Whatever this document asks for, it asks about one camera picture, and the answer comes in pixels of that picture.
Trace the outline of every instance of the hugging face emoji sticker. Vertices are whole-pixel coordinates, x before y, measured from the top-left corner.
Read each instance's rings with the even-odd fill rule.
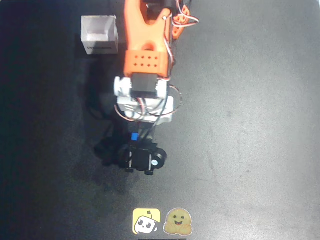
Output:
[[[183,208],[172,209],[166,216],[163,231],[170,235],[191,235],[192,219],[190,213]]]

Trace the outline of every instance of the sticker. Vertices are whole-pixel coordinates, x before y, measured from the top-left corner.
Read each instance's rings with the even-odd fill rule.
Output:
[[[192,219],[190,213],[183,208],[172,209],[166,216],[163,231],[170,235],[191,235]]]
[[[132,231],[134,234],[150,234],[158,230],[160,210],[156,208],[136,208],[133,211]]]

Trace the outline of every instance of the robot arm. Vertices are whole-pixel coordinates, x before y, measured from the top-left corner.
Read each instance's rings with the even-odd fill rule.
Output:
[[[171,45],[185,27],[199,20],[190,16],[182,0],[125,0],[124,21],[127,50],[124,77],[114,80],[115,111],[139,127],[120,158],[127,172],[136,169],[153,175],[154,169],[164,165],[167,154],[152,142],[152,133],[155,126],[170,123],[177,111],[169,88],[181,97],[170,85],[174,65]]]

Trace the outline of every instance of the screw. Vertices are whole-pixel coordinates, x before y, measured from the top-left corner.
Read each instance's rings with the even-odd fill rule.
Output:
[[[151,164],[152,164],[153,166],[158,166],[159,163],[158,163],[157,160],[152,160],[152,161],[151,161]]]

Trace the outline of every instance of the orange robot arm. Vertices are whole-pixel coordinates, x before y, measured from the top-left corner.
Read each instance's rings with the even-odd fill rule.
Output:
[[[156,20],[148,20],[146,3],[126,0],[124,20],[127,40],[124,75],[144,73],[168,77],[169,56],[165,41],[171,37],[171,11],[165,8]]]

